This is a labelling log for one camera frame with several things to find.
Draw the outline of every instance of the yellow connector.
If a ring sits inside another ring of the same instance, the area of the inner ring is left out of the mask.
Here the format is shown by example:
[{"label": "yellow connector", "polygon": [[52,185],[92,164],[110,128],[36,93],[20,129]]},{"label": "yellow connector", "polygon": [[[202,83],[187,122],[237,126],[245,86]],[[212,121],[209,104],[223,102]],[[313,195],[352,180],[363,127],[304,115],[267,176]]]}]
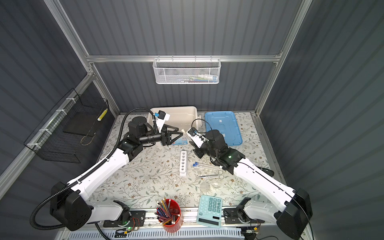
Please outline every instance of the yellow connector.
[{"label": "yellow connector", "polygon": [[108,109],[105,109],[104,112],[99,116],[97,121],[101,121],[103,119],[103,117],[105,116],[105,114],[107,114],[107,112],[108,112]]}]

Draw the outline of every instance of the white mesh basket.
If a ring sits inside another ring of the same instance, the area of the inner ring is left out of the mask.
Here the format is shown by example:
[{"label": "white mesh basket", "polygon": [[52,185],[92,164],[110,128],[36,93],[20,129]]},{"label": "white mesh basket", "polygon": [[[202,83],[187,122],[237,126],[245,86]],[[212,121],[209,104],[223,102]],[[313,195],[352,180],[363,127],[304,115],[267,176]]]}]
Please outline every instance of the white mesh basket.
[{"label": "white mesh basket", "polygon": [[191,61],[169,62],[153,61],[156,83],[158,84],[217,84],[221,62]]}]

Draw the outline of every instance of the beige plastic bin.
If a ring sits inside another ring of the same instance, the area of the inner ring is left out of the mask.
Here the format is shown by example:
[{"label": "beige plastic bin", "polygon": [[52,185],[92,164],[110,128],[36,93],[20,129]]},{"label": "beige plastic bin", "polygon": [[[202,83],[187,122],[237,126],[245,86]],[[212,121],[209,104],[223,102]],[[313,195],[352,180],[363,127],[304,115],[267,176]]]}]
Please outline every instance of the beige plastic bin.
[{"label": "beige plastic bin", "polygon": [[[169,114],[169,120],[165,122],[165,124],[173,127],[178,127],[179,132],[181,132],[182,129],[185,131],[188,131],[191,127],[191,123],[196,118],[200,119],[200,116],[197,116],[197,109],[194,106],[188,106],[188,107],[167,107],[167,108],[151,108],[151,111],[153,113],[158,113],[159,111],[164,111],[165,113]],[[148,119],[147,122],[150,125],[153,125],[151,114],[148,113]],[[202,125],[202,121],[196,120],[193,123],[193,126],[199,130],[199,128]],[[186,136],[182,136],[180,139],[178,139],[175,142],[175,145],[185,145],[187,142]]]}]

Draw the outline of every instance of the black wire basket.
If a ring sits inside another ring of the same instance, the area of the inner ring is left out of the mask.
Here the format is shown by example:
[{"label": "black wire basket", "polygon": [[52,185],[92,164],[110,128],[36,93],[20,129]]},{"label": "black wire basket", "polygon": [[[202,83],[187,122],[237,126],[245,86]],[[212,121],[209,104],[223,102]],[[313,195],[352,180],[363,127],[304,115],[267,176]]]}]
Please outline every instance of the black wire basket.
[{"label": "black wire basket", "polygon": [[94,156],[93,139],[105,122],[108,101],[78,94],[68,100],[63,109],[56,110],[48,125],[42,121],[38,126],[45,127],[37,127],[24,142],[43,160],[81,163],[98,157]]}]

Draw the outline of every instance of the leaf pattern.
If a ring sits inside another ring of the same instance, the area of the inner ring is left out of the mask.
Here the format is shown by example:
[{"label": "leaf pattern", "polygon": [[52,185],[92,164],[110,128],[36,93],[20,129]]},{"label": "leaf pattern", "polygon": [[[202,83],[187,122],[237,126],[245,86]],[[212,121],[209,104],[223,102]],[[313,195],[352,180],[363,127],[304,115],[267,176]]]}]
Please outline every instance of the leaf pattern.
[{"label": "leaf pattern", "polygon": [[[136,116],[147,117],[145,114],[128,116],[123,133],[128,131],[127,123]],[[269,168],[250,113],[235,113],[235,116],[243,144],[231,147],[246,155],[256,166]],[[116,119],[100,160],[116,143],[122,119],[123,115]],[[179,174],[181,150],[188,152],[187,177],[180,177]],[[153,208],[164,197],[174,199],[181,207],[196,207],[203,194],[221,197],[224,206],[237,205],[244,197],[270,202],[257,189],[229,172],[224,173],[223,180],[198,178],[215,172],[193,167],[195,161],[210,164],[207,156],[202,159],[195,157],[193,147],[189,144],[161,146],[157,143],[153,147],[144,148],[132,162],[118,169],[93,192],[89,201],[119,200],[133,209]]]}]

